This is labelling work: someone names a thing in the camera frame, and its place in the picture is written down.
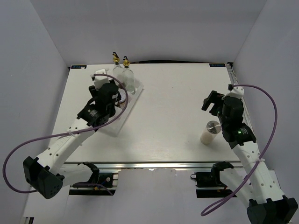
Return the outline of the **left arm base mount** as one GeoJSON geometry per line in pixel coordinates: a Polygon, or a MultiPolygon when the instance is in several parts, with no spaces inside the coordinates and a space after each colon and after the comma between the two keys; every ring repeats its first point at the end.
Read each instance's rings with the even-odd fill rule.
{"type": "Polygon", "coordinates": [[[118,174],[113,172],[102,172],[100,169],[89,162],[82,165],[91,171],[91,177],[86,182],[78,182],[70,186],[69,195],[71,196],[113,196],[118,185],[118,174]]]}

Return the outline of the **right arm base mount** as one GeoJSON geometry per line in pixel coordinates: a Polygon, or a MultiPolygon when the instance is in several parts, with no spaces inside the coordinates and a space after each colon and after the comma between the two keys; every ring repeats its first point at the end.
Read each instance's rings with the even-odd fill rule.
{"type": "Polygon", "coordinates": [[[225,198],[232,191],[220,181],[220,172],[234,166],[226,161],[214,164],[208,172],[196,172],[190,179],[196,182],[197,198],[225,198]]]}

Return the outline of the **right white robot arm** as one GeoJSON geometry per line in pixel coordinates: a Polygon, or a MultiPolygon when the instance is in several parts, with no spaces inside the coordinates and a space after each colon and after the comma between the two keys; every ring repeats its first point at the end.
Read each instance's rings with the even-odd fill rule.
{"type": "Polygon", "coordinates": [[[211,91],[204,99],[202,110],[213,105],[210,114],[218,117],[222,135],[246,172],[240,177],[233,165],[219,162],[211,169],[211,181],[216,186],[225,185],[232,193],[209,205],[202,212],[206,216],[236,196],[244,204],[252,224],[287,224],[298,209],[294,198],[288,198],[271,177],[251,128],[243,122],[242,87],[233,87],[226,95],[211,91]]]}

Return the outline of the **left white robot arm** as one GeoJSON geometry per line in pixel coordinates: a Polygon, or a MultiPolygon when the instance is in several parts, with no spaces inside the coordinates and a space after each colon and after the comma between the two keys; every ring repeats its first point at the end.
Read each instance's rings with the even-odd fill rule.
{"type": "Polygon", "coordinates": [[[97,132],[116,113],[115,102],[119,88],[114,81],[99,89],[90,86],[92,98],[77,114],[68,134],[58,138],[36,158],[27,157],[23,162],[26,181],[44,198],[51,199],[67,185],[86,183],[94,186],[99,181],[99,169],[90,162],[82,162],[67,169],[64,162],[82,143],[97,132]]]}

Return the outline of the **steel lid white grain jar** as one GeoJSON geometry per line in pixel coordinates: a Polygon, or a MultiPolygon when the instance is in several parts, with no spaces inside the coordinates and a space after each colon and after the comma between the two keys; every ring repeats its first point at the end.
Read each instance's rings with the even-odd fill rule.
{"type": "Polygon", "coordinates": [[[201,136],[200,142],[204,145],[209,145],[213,142],[215,137],[221,132],[221,125],[219,122],[211,120],[206,124],[201,136]]]}

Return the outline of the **glass bottle dark sauce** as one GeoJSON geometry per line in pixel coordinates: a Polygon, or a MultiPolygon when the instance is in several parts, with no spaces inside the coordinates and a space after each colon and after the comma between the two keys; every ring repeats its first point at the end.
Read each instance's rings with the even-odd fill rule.
{"type": "Polygon", "coordinates": [[[123,67],[120,65],[120,58],[118,57],[116,52],[113,52],[113,62],[114,62],[114,68],[113,68],[113,75],[123,83],[124,77],[122,75],[123,73],[123,67]]]}

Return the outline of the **clear glass oil bottle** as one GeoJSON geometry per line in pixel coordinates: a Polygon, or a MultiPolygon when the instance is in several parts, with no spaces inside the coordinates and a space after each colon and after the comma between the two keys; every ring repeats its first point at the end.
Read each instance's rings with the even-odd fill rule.
{"type": "Polygon", "coordinates": [[[130,92],[132,95],[135,94],[135,77],[133,71],[130,69],[130,61],[129,59],[124,56],[123,58],[123,66],[124,70],[122,72],[123,78],[124,78],[124,84],[125,88],[128,92],[130,92]]]}

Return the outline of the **grey lid spice jar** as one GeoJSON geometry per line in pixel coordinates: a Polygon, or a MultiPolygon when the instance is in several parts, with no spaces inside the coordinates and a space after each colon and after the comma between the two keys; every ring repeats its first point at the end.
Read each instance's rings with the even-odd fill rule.
{"type": "Polygon", "coordinates": [[[117,101],[117,107],[123,109],[125,107],[127,101],[127,96],[126,93],[123,89],[119,89],[119,96],[118,96],[118,101],[117,101]]]}

